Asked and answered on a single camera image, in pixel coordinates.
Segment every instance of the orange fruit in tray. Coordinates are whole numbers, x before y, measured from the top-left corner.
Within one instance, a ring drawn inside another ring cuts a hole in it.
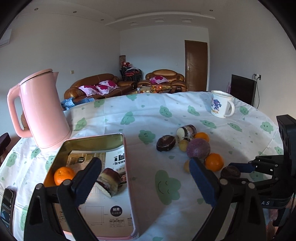
[[[54,182],[59,186],[63,181],[70,179],[72,180],[75,177],[75,172],[70,167],[60,167],[54,173]]]
[[[213,172],[220,171],[224,166],[224,160],[221,155],[211,153],[205,159],[205,167]]]
[[[199,133],[196,133],[194,138],[202,138],[204,140],[206,140],[207,142],[209,142],[210,138],[209,136],[207,135],[207,133],[204,133],[204,132],[199,132]]]

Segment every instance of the brown leather sofa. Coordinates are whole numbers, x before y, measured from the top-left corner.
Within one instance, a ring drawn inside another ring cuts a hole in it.
[[[112,74],[98,74],[76,81],[74,84],[71,85],[69,89],[66,90],[64,98],[69,99],[71,97],[74,97],[75,100],[84,99],[87,96],[82,90],[78,89],[80,86],[96,85],[104,80],[113,80],[119,86],[119,88],[111,91],[107,95],[91,95],[88,98],[105,99],[114,96],[121,96],[136,88],[136,82],[134,81],[119,81],[119,78]]]
[[[155,85],[150,82],[150,79],[158,75],[163,76],[169,81],[166,83],[161,83],[160,85],[171,87],[172,93],[174,93],[176,90],[179,90],[181,92],[187,91],[187,86],[185,83],[184,76],[182,74],[178,74],[177,72],[169,69],[158,69],[153,71],[152,73],[148,73],[145,77],[145,80],[138,83],[138,87]]]

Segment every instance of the kettle lid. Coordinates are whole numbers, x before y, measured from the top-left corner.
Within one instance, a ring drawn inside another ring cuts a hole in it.
[[[44,70],[41,70],[41,71],[38,71],[32,75],[29,75],[28,77],[24,78],[21,82],[20,82],[20,85],[25,83],[26,81],[40,75],[40,74],[45,74],[45,73],[49,73],[49,72],[52,72],[52,69],[44,69]]]

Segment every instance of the black phone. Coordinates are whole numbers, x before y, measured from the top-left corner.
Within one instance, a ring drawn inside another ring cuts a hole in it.
[[[15,205],[16,191],[5,188],[1,204],[1,220],[12,234],[12,216]]]

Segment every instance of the pink electric kettle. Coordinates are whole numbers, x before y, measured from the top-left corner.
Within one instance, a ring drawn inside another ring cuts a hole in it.
[[[18,136],[33,137],[40,149],[59,148],[71,135],[56,89],[58,72],[45,69],[23,79],[7,95],[8,108]],[[23,130],[15,109],[20,97],[30,130]]]

